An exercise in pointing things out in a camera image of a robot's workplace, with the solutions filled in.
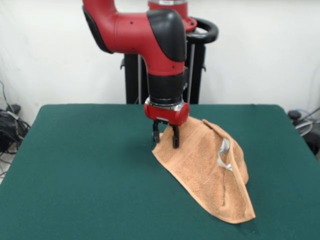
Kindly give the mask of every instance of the black joint cover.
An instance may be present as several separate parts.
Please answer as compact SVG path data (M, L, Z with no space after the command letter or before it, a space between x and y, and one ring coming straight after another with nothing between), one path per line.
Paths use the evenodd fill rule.
M153 34L163 53L174 62L187 58L187 41L184 22L173 9L151 10L146 13Z
M84 16L85 16L85 19L89 25L89 28L90 28L90 31L94 37L94 40L96 42L96 44L98 45L98 47L108 53L108 54L113 54L112 51L110 51L107 46L105 45L105 42L104 40L102 39L102 36L99 32L99 29L98 29L98 26L94 20L94 18L85 10L85 7L83 6L82 7L82 10L83 10L83 13L84 13Z

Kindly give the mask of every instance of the brown towel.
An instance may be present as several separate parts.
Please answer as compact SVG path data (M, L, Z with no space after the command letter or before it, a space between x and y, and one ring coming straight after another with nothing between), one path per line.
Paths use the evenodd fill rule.
M244 153L229 134L189 117L180 128L178 149L172 147L172 136L168 127L153 154L207 212L231 224L256 217L245 185Z

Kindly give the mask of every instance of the red joint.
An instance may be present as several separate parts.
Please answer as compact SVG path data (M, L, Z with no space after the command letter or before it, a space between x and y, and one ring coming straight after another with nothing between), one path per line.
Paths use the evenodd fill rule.
M188 103L184 103L180 111L174 111L144 104L144 112L145 115L152 120L166 121L171 125L181 126L189 117L190 106Z
M183 19L184 28L187 33L192 32L197 28L197 21L192 17L188 16L188 3L177 4L177 5L161 5L159 3L151 2L148 3L150 10L157 9L173 9L176 10Z

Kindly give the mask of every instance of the cable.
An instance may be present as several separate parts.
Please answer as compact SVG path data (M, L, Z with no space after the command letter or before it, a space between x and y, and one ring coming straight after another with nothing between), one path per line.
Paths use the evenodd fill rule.
M303 128L303 127L306 127L306 126L309 126L309 125L313 125L313 124L320 124L320 120L318 120L318 121L308 121L308 122L302 123L300 125L295 126L295 129L298 130L300 128Z
M21 123L25 124L28 129L31 128L31 126L30 126L27 122L25 122L25 121L23 121L23 120L21 120L21 119L19 119L19 121L20 121Z
M2 94L3 94L3 98L4 98L6 105L11 109L12 113L15 113L13 107L8 103L6 93L5 93L5 85L1 80L0 80L0 84L2 85Z
M1 172L4 173L5 170L2 168L2 166L0 165L0 169L1 169Z
M314 127L314 124L320 124L320 120L318 120L318 121L308 121L308 122L302 123L302 124L300 124L300 125L297 125L297 126L295 127L295 129L299 130L299 129L301 129L301 128L304 128L304 127L309 126L309 128L308 128L306 131L300 133L301 137L303 137L303 136L305 136L305 135L307 135L308 133L311 132L311 130L312 130L313 127Z
M7 172L8 172L8 171L4 171L3 173L1 173L1 174L0 174L0 177L6 175Z
M135 100L134 104L137 104L137 103L138 103L138 101L139 101L139 96L136 98L136 100Z
M13 118L14 123L15 123L16 136L17 136L19 139L23 140L24 138L23 138L22 136L20 136L20 134L19 134L19 127L18 127L18 125L19 125L20 128L21 128L21 130L24 132L24 127L21 127L21 124L19 123L20 118L19 118L17 115L15 115L14 113L10 112L10 111L1 111L0 113L1 113L1 115L4 114L4 115L6 115L6 116L9 116L9 117L12 117L12 118Z
M4 152L5 154L9 154L9 155L16 155L17 154L17 152L15 151L15 152L9 152L8 150L7 151L5 151Z
M21 144L21 140L16 139L14 136L12 136L8 131L4 130L4 129L0 129L0 132L2 132L3 134L6 135L6 137L8 137L9 139L11 139L12 141L14 141L17 144Z
M18 125L19 125L19 127L20 127L20 129L21 129L21 131L22 131L23 136L25 136L25 135L27 134L27 131L28 131L28 130L26 129L25 126L23 126L23 124L22 124L21 121L17 121L17 123L18 123Z
M312 116L313 114L315 114L318 111L320 111L320 107L318 107L316 110L311 112L309 115L307 115L307 116L303 117L302 119L300 119L296 124L302 123L304 120L306 120L307 118L309 118L310 116Z
M11 162L8 162L8 161L2 160L2 159L0 159L0 162L3 162L4 164L9 164L9 165L11 165Z
M310 115L310 112L308 112L307 110L301 109L301 108L295 109L295 111L298 111L298 112L300 112L300 113L304 113L304 114ZM312 120L312 121L316 121L316 119L313 118L312 115L310 116L309 119Z

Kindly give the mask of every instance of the table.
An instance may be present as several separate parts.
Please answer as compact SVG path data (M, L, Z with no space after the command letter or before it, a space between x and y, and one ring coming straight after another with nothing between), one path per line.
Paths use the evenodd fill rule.
M1 240L301 240L320 166L276 105L193 105L243 148L256 219L209 215L155 159L141 105L46 105L0 185Z

